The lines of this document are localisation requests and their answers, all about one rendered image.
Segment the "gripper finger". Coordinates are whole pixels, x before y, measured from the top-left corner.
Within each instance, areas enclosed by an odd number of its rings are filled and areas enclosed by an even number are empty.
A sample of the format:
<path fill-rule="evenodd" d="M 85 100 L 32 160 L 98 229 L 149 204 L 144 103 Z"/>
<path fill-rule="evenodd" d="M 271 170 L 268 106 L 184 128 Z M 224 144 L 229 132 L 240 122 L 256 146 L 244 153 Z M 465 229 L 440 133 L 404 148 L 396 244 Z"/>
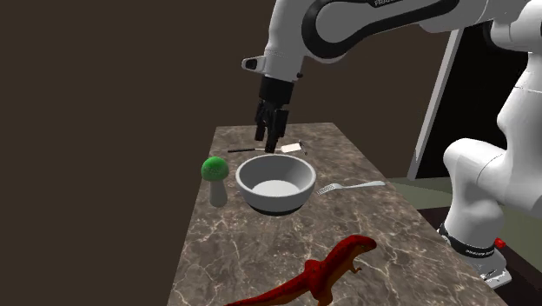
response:
<path fill-rule="evenodd" d="M 262 141 L 265 135 L 270 135 L 272 130 L 272 108 L 266 101 L 259 101 L 254 118 L 256 130 L 255 141 Z"/>
<path fill-rule="evenodd" d="M 278 140 L 284 137 L 289 110 L 276 109 L 267 112 L 266 125 L 268 128 L 268 139 L 266 141 L 265 151 L 274 153 Z"/>

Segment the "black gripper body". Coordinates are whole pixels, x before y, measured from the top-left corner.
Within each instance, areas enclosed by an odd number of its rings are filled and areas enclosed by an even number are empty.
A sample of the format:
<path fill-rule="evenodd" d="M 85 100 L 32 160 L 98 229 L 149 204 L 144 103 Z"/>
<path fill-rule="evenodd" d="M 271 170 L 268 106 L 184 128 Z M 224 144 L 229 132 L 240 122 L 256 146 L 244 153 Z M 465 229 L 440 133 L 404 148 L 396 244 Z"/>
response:
<path fill-rule="evenodd" d="M 269 110 L 284 110 L 283 106 L 290 103 L 294 83 L 263 76 L 259 89 L 258 111 L 268 104 Z"/>

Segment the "grey white bowl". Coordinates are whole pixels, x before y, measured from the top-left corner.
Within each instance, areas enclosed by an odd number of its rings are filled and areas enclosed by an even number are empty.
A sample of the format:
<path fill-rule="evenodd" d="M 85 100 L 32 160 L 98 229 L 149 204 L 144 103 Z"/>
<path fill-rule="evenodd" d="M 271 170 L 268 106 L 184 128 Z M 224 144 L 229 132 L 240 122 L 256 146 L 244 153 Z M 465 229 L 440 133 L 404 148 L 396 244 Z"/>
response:
<path fill-rule="evenodd" d="M 253 210 L 268 216 L 299 210 L 313 193 L 316 178 L 310 163 L 280 154 L 252 157 L 235 172 L 241 197 Z"/>

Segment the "green capped mushroom figure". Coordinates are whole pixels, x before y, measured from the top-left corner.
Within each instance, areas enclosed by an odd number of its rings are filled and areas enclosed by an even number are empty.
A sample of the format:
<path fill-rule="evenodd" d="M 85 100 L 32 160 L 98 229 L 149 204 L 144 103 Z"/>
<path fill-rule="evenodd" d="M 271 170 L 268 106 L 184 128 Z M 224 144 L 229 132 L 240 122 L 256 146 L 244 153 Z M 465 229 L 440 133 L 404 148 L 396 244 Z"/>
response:
<path fill-rule="evenodd" d="M 228 164 L 221 157 L 211 156 L 202 164 L 202 179 L 209 183 L 208 201 L 214 207 L 223 207 L 228 202 L 228 194 L 224 183 L 228 174 Z"/>

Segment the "silver fork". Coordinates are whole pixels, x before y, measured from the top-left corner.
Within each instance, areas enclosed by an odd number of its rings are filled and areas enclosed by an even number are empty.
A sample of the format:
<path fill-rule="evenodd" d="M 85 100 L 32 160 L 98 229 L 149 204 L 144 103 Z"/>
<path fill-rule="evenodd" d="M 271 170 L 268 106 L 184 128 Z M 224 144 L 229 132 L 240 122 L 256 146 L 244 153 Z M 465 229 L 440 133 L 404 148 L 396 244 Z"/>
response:
<path fill-rule="evenodd" d="M 318 196 L 321 196 L 321 195 L 323 195 L 325 193 L 328 193 L 329 191 L 332 191 L 332 190 L 355 189 L 355 188 L 365 188 L 365 187 L 384 186 L 384 185 L 385 185 L 385 183 L 382 182 L 382 181 L 372 181 L 372 182 L 368 182 L 368 183 L 360 183 L 360 184 L 348 185 L 348 186 L 341 185 L 339 183 L 330 183 L 330 184 L 320 188 L 319 190 L 317 190 L 316 194 Z"/>

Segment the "red dinosaur toy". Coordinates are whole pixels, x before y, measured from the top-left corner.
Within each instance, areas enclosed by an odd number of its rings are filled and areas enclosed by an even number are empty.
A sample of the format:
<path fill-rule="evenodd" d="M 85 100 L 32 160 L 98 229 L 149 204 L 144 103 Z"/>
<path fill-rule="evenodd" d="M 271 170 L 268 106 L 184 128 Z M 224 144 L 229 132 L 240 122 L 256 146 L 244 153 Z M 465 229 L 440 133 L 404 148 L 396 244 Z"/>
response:
<path fill-rule="evenodd" d="M 361 267 L 354 267 L 354 259 L 360 254 L 376 249 L 373 238 L 351 235 L 340 240 L 321 260 L 307 259 L 303 271 L 258 296 L 241 299 L 224 306 L 276 306 L 292 302 L 310 292 L 317 306 L 328 306 L 333 301 L 332 287 L 348 271 L 356 274 Z"/>

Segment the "dark robot stand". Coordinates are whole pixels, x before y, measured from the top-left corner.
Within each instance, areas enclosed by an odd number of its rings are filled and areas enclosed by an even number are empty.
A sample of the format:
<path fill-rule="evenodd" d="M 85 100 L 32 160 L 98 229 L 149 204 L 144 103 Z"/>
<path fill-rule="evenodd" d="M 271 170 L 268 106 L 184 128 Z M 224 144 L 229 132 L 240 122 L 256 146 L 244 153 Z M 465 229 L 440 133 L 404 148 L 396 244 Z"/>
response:
<path fill-rule="evenodd" d="M 494 292 L 508 306 L 542 306 L 542 272 L 516 253 L 509 245 L 499 249 L 507 260 L 512 280 Z"/>

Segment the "black handled white spatula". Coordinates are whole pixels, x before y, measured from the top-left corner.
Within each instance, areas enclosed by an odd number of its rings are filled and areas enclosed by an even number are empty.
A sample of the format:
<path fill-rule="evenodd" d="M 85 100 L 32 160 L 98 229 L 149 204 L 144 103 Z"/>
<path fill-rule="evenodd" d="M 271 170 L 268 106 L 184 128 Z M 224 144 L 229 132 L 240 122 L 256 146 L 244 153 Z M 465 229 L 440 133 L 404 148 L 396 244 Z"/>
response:
<path fill-rule="evenodd" d="M 247 151 L 266 151 L 265 148 L 243 148 L 243 149 L 231 149 L 227 150 L 227 153 L 236 153 L 236 152 L 247 152 Z M 282 145 L 280 147 L 276 147 L 274 150 L 274 153 L 280 152 L 280 153 L 290 153 L 301 150 L 301 144 L 300 143 L 290 143 L 286 145 Z"/>

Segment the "dark doorway with pale frame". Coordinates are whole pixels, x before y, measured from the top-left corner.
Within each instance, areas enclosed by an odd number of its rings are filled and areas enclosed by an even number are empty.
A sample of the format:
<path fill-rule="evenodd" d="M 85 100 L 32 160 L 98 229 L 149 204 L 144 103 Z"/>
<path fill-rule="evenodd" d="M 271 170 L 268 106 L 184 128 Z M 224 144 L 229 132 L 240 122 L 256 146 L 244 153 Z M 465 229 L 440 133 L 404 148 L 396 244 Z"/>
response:
<path fill-rule="evenodd" d="M 407 178 L 446 176 L 442 156 L 461 138 L 506 147 L 496 118 L 526 67 L 527 54 L 496 46 L 490 28 L 485 22 L 450 34 Z"/>

